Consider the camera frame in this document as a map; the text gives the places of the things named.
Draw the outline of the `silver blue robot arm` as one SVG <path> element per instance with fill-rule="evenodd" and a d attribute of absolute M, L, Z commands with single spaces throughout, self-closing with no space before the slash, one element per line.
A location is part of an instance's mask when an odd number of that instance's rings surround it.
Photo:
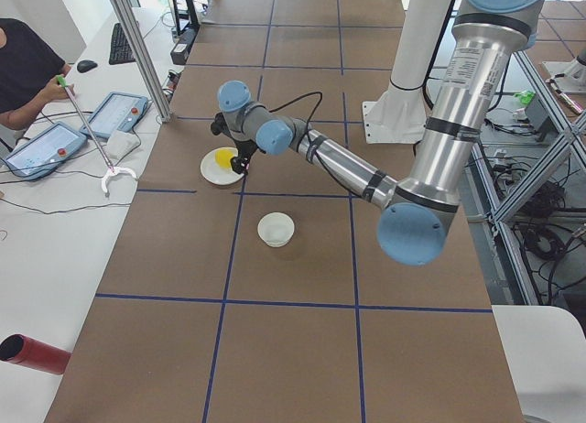
<path fill-rule="evenodd" d="M 531 46 L 545 0 L 462 0 L 452 35 L 456 48 L 425 123 L 410 174 L 395 181 L 299 119 L 269 112 L 241 81 L 217 93 L 214 134 L 268 155 L 291 148 L 357 197 L 382 210 L 381 249 L 423 266 L 442 252 L 460 198 L 457 185 L 511 55 Z"/>

